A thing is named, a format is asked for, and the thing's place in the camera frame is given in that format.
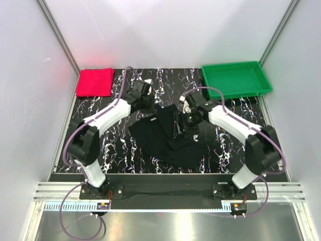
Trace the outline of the black t shirt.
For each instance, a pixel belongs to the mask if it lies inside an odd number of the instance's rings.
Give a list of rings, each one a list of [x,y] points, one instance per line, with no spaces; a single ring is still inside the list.
[[[197,169],[204,155],[202,145],[197,137],[178,131],[177,107],[157,104],[155,110],[156,113],[128,128],[136,145],[152,158],[177,167]]]

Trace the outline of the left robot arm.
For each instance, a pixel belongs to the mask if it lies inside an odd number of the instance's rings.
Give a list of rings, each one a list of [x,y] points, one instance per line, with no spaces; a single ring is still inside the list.
[[[74,132],[63,150],[63,160],[69,157],[85,177],[91,193],[98,199],[108,194],[108,179],[100,168],[98,157],[101,136],[114,124],[132,113],[152,112],[154,95],[152,80],[138,80],[116,100],[96,114],[74,123]]]

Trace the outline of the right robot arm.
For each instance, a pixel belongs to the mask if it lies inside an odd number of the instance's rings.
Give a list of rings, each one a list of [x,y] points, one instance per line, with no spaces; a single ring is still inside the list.
[[[228,110],[222,102],[206,100],[198,92],[182,95],[179,101],[183,104],[183,130],[208,122],[224,129],[243,145],[244,165],[230,181],[230,197],[241,198],[249,184],[282,159],[279,140],[272,126],[253,124]]]

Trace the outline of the folded red t shirt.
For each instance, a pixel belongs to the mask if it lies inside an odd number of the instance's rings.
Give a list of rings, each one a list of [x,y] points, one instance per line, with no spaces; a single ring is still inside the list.
[[[76,87],[77,97],[110,97],[114,69],[84,69]]]

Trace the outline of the green plastic bin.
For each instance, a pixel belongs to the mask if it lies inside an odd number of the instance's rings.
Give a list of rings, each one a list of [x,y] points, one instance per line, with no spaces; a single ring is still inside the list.
[[[213,88],[225,99],[262,96],[273,90],[258,61],[204,65],[202,73],[211,99],[221,98]]]

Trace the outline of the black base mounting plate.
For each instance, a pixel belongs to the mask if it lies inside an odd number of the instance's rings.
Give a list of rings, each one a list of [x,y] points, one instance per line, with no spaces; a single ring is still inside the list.
[[[81,187],[80,199],[111,201],[112,210],[222,208],[225,201],[257,200],[254,185],[232,193],[231,174],[108,174],[100,188]]]

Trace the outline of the shiny steel front plate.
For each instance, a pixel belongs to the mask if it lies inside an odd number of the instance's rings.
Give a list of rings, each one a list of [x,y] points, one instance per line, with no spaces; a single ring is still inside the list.
[[[78,238],[97,233],[100,221],[80,212],[63,213],[63,224]],[[208,213],[112,212],[95,240],[304,240],[292,206],[269,204],[250,218],[219,218]],[[36,240],[72,240],[62,231],[59,213],[44,211]]]

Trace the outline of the aluminium frame post left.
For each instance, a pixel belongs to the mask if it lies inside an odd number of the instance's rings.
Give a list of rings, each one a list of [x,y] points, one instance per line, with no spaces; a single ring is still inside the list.
[[[59,26],[51,12],[51,10],[49,9],[46,1],[44,0],[35,0],[35,2],[37,3],[38,7],[40,8],[44,18],[46,19],[53,35],[55,36],[56,40],[58,41],[58,44],[60,45],[62,51],[64,52],[69,64],[71,65],[72,69],[74,70],[74,72],[78,75],[80,73],[80,68],[65,40],[65,38],[63,37]]]

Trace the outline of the aluminium frame post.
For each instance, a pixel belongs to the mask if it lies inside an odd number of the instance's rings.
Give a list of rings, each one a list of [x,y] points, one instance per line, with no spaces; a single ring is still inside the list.
[[[63,37],[59,26],[51,12],[51,10],[49,9],[46,1],[44,0],[35,0],[35,2],[37,3],[38,7],[40,8],[44,18],[46,19],[53,35],[55,36],[56,40],[58,41],[58,44],[60,45],[62,51],[64,52],[69,64],[71,65],[72,69],[74,70],[74,72],[78,75],[80,73],[80,68],[65,40],[65,38]]]
[[[287,24],[289,23],[291,17],[293,16],[294,12],[296,11],[297,7],[300,4],[300,0],[291,0],[288,7],[286,8],[281,20],[279,21],[271,39],[269,40],[260,60],[259,63],[261,67],[263,67],[271,54],[272,50],[274,49],[277,41],[279,40],[281,34],[285,30]]]

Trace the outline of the aluminium front rail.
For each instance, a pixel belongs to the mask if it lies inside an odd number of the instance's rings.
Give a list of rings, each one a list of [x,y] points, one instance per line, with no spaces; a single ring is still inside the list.
[[[122,200],[130,197],[204,197],[227,202],[262,201],[270,202],[304,202],[301,186],[292,182],[258,182],[242,190],[234,190],[228,183],[218,182],[111,182],[104,197],[93,195],[91,189],[84,184],[80,187],[73,182],[41,182],[38,184],[34,200],[61,200],[67,192],[72,200],[106,199]]]

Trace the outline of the aluminium frame post right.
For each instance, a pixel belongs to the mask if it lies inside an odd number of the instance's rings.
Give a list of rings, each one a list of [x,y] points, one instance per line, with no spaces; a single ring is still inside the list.
[[[293,16],[294,12],[296,11],[297,7],[300,4],[300,0],[291,0],[288,7],[286,8],[281,20],[279,21],[271,39],[269,40],[260,60],[259,63],[261,67],[263,67],[271,54],[272,50],[274,49],[277,41],[279,40],[281,34],[285,30],[287,24],[289,23],[291,17]]]

